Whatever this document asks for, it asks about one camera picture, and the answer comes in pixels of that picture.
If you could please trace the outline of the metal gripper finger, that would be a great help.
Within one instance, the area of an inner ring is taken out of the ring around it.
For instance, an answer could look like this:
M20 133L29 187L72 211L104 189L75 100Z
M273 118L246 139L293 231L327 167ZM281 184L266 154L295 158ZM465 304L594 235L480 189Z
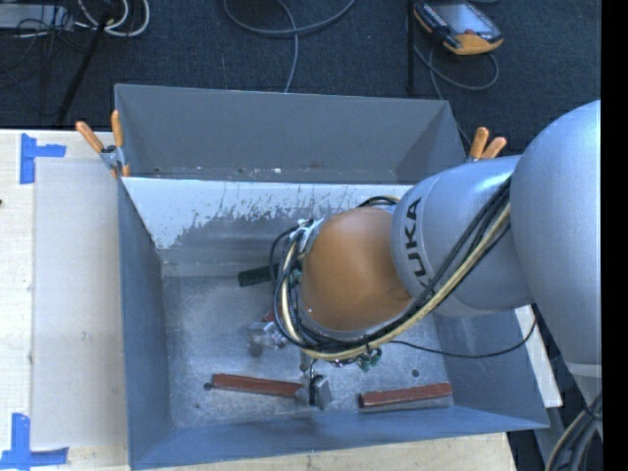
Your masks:
M333 399L329 382L321 374L304 380L295 397L301 404L319 410L325 410Z
M253 358L260 357L267 349L281 349L288 340L274 321L257 321L247 329L248 352Z

